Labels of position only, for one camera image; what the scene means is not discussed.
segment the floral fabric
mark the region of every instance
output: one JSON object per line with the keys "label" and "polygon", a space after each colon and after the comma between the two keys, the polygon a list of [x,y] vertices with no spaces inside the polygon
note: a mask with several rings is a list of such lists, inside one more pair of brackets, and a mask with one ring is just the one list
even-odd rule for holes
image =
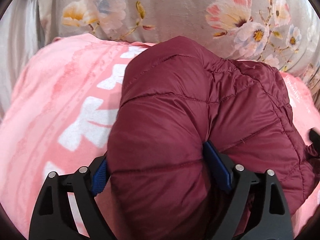
{"label": "floral fabric", "polygon": [[320,20],[308,0],[39,0],[39,7],[47,43],[82,33],[152,43],[183,35],[220,57],[299,76],[313,95],[320,88]]}

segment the black clamp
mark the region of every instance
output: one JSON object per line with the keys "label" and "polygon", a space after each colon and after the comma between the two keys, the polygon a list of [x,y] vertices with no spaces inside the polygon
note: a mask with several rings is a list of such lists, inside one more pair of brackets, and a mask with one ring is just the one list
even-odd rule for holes
{"label": "black clamp", "polygon": [[[220,226],[209,225],[206,240],[292,240],[293,230],[287,202],[272,170],[248,171],[219,153],[211,142],[204,143],[203,156],[211,178],[227,194],[232,194]],[[74,174],[59,176],[50,172],[39,193],[32,214],[29,240],[116,240],[104,220],[94,197],[110,175],[105,156],[97,157],[89,167]],[[73,192],[90,238],[81,235],[72,216],[68,192]],[[235,236],[249,192],[254,192],[251,215],[243,234]]]}

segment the pink blanket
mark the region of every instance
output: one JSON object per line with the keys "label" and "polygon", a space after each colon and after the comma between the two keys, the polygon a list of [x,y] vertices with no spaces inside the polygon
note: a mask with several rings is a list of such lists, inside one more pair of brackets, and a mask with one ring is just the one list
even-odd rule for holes
{"label": "pink blanket", "polygon": [[[50,171],[73,173],[106,152],[129,61],[152,44],[102,41],[90,34],[58,39],[27,64],[0,126],[0,203],[28,237],[39,190]],[[320,115],[305,85],[283,74],[293,121],[306,143],[320,130]],[[318,204],[314,191],[293,218],[298,232]],[[69,195],[79,232],[86,235],[75,198]],[[132,239],[110,185],[96,198],[119,240]]]}

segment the maroon puffer jacket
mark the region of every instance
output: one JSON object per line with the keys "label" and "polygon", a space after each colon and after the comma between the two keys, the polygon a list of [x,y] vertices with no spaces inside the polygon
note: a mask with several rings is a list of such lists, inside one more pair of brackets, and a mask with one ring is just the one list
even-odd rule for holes
{"label": "maroon puffer jacket", "polygon": [[108,141],[112,188],[136,239],[201,239],[217,218],[226,198],[208,194],[207,140],[251,171],[273,169],[291,214],[315,188],[316,153],[292,124],[278,70],[176,37],[128,65]]}

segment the metal rivet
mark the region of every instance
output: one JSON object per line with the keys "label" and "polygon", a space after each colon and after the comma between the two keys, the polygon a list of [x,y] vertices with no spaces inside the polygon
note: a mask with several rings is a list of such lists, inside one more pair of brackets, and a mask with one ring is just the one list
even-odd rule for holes
{"label": "metal rivet", "polygon": [[236,170],[237,171],[243,171],[244,170],[244,166],[242,166],[241,164],[237,164],[236,165]]}
{"label": "metal rivet", "polygon": [[80,172],[80,173],[86,173],[87,170],[88,170],[87,167],[81,167],[81,168],[79,169],[79,172]]}
{"label": "metal rivet", "polygon": [[55,171],[51,171],[48,176],[49,178],[54,178],[54,176],[56,176]]}
{"label": "metal rivet", "polygon": [[273,170],[267,170],[268,175],[273,176],[275,172]]}

